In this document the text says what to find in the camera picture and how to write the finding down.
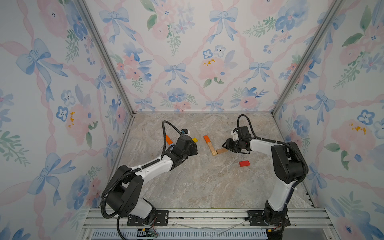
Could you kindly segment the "small orange block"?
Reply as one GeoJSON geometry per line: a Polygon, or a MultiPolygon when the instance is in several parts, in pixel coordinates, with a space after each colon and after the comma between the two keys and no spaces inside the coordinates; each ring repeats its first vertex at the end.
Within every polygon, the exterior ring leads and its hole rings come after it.
{"type": "Polygon", "coordinates": [[[174,144],[173,141],[170,139],[170,137],[169,137],[168,135],[166,135],[166,143],[167,143],[169,146],[171,146],[171,145],[174,144]]]}

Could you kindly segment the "red rectangular block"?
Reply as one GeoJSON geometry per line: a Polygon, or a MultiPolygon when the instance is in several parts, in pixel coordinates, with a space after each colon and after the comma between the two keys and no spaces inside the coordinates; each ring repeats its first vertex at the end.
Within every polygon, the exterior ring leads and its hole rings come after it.
{"type": "Polygon", "coordinates": [[[251,164],[250,164],[249,161],[240,161],[240,162],[239,162],[239,165],[240,165],[240,167],[248,167],[248,166],[250,166],[251,164]]]}

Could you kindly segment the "orange rectangular block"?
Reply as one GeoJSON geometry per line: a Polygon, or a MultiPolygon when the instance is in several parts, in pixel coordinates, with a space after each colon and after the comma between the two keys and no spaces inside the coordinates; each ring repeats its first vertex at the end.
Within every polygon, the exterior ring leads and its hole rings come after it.
{"type": "Polygon", "coordinates": [[[207,144],[211,142],[209,136],[207,135],[204,136],[204,140],[206,141],[207,144]]]}

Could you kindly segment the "long natural wood block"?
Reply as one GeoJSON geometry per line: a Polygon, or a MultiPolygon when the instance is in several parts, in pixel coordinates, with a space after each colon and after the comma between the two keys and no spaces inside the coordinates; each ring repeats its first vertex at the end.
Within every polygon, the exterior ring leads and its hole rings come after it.
{"type": "Polygon", "coordinates": [[[214,146],[213,146],[213,144],[212,144],[211,142],[208,143],[208,146],[209,146],[211,152],[212,152],[212,151],[216,151],[215,148],[214,148],[214,146]]]}

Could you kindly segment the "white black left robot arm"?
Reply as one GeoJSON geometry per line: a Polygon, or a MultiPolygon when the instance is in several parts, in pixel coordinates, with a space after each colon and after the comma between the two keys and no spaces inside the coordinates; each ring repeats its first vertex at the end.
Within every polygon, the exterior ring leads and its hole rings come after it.
{"type": "Polygon", "coordinates": [[[156,207],[140,197],[143,186],[197,154],[198,147],[194,140],[189,135],[181,135],[174,145],[165,150],[163,156],[134,168],[120,166],[102,193],[102,216],[105,219],[131,217],[144,226],[153,223],[156,207]]]}

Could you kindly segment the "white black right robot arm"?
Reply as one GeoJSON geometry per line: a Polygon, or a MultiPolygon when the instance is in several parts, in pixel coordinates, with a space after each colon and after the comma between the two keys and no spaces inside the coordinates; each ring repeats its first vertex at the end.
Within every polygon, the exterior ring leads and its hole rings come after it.
{"type": "Polygon", "coordinates": [[[272,157],[277,182],[265,203],[261,217],[250,217],[268,226],[282,226],[287,220],[288,204],[296,189],[309,172],[309,167],[295,142],[281,142],[253,137],[246,126],[234,129],[223,148],[238,154],[259,152],[272,157]]]}

